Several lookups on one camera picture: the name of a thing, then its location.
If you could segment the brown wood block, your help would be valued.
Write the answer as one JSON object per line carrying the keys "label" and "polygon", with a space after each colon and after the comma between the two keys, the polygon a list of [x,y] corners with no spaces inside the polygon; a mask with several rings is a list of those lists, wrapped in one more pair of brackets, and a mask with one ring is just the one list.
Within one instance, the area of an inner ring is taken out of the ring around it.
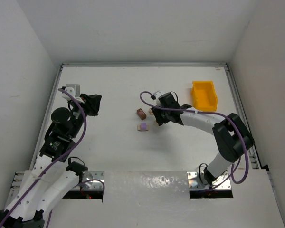
{"label": "brown wood block", "polygon": [[136,113],[137,113],[137,115],[139,116],[139,118],[141,119],[141,120],[144,120],[144,119],[146,119],[147,118],[147,115],[146,115],[146,113],[143,111],[143,109],[137,109],[136,110]]}

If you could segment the yellow plastic bin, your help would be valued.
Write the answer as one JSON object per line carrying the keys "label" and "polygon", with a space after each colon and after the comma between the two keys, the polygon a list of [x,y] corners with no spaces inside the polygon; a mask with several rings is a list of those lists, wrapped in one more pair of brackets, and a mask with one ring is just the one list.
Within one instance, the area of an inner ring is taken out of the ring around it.
{"label": "yellow plastic bin", "polygon": [[193,81],[191,96],[194,108],[205,112],[217,110],[218,97],[213,81]]}

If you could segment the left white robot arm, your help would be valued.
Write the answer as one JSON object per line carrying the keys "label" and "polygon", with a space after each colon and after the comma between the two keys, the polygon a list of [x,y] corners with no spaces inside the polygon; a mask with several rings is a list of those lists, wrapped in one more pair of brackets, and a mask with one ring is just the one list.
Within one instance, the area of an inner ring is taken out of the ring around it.
{"label": "left white robot arm", "polygon": [[64,94],[68,107],[51,114],[33,169],[14,200],[0,210],[1,228],[42,228],[52,209],[74,187],[85,183],[88,171],[82,162],[72,161],[70,153],[79,145],[74,142],[80,129],[86,130],[88,116],[97,116],[101,95]]}

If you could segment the purple wood cube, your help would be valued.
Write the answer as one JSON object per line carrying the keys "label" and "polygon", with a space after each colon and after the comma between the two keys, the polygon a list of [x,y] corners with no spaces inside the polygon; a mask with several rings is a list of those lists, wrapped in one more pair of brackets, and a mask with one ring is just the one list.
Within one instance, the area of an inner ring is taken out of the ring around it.
{"label": "purple wood cube", "polygon": [[140,129],[140,131],[148,131],[149,130],[149,126],[148,126],[148,124],[147,123],[141,123],[140,125],[139,125],[139,129]]}

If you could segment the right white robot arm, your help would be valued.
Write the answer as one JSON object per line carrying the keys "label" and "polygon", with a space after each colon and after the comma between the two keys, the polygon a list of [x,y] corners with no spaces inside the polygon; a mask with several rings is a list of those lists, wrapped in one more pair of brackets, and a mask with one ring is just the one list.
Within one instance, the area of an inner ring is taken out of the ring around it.
{"label": "right white robot arm", "polygon": [[188,104],[179,105],[171,92],[157,91],[151,94],[151,99],[156,101],[151,110],[158,125],[173,122],[197,128],[214,136],[218,154],[203,170],[201,181],[205,185],[212,185],[227,169],[234,171],[235,162],[240,162],[242,156],[246,159],[244,176],[240,180],[233,179],[233,182],[241,184],[247,178],[249,171],[247,151],[255,142],[237,114],[231,113],[226,116],[217,112],[199,111]]}

